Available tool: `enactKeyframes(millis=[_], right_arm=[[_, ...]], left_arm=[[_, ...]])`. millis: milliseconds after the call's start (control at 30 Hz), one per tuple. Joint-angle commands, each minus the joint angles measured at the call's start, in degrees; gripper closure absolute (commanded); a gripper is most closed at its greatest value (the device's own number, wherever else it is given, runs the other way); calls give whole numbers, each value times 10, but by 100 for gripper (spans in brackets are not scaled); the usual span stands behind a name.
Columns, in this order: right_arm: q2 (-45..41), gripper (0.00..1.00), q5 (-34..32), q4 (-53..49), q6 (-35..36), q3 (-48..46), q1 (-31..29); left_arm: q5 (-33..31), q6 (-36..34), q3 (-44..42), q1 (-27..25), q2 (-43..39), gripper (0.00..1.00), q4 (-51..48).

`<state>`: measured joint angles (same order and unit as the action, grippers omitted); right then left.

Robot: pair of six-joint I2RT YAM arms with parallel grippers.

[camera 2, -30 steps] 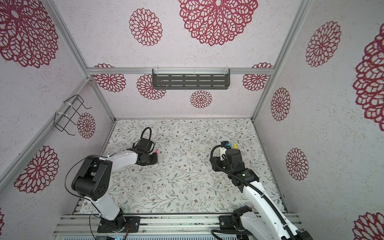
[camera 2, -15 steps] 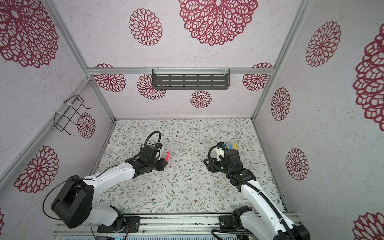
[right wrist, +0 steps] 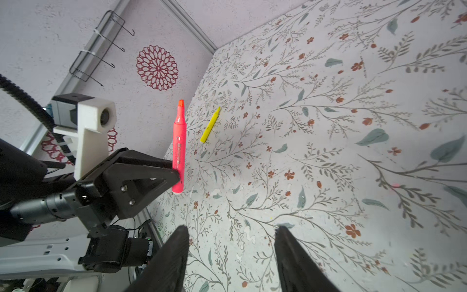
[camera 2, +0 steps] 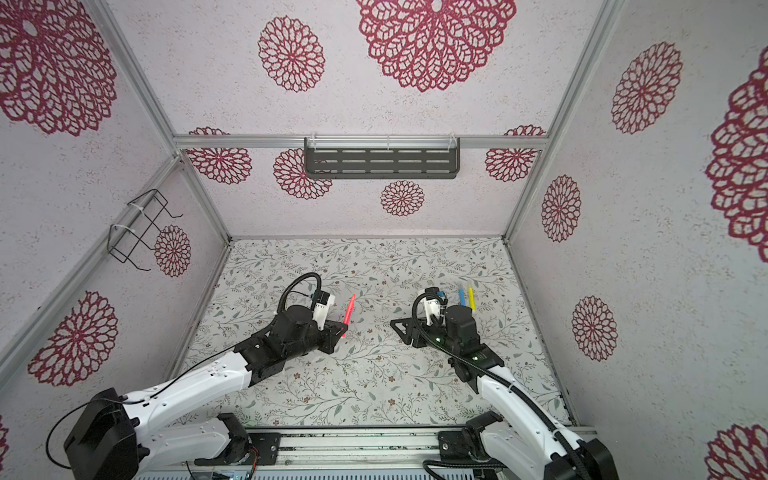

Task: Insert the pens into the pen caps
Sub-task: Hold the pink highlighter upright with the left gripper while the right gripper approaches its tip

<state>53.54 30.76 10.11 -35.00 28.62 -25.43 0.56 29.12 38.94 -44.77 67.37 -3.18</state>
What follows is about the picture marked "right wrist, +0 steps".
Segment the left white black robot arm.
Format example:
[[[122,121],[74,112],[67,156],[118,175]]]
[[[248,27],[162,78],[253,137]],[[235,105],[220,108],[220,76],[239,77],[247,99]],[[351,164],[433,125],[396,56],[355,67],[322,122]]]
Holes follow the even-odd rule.
[[[156,247],[139,214],[180,182],[171,161],[122,148],[81,178],[50,175],[61,167],[1,142],[1,279],[145,265]]]

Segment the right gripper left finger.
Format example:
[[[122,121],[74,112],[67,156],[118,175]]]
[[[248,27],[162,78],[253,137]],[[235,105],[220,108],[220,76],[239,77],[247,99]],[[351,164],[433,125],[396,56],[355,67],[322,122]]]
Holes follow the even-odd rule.
[[[181,225],[126,291],[181,292],[184,288],[188,253],[189,231],[187,226]]]

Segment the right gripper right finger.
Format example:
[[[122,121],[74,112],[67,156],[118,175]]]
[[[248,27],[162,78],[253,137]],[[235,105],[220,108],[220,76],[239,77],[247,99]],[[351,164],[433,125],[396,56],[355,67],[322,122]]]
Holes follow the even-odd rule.
[[[288,228],[276,229],[274,248],[278,276],[284,292],[338,292]]]

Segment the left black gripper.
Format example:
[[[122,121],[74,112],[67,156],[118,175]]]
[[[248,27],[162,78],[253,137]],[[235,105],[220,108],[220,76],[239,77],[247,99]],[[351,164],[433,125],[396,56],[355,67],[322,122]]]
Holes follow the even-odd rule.
[[[104,237],[115,216],[136,216],[178,182],[171,161],[122,148],[71,186],[71,215],[89,237]]]

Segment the pink highlighter pen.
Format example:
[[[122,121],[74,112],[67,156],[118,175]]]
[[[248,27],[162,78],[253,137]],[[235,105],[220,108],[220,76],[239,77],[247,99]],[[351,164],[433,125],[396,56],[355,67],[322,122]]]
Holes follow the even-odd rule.
[[[180,100],[177,107],[176,120],[173,124],[173,166],[180,175],[180,182],[172,187],[175,194],[184,192],[185,168],[186,168],[186,141],[187,124],[185,118],[184,100]]]

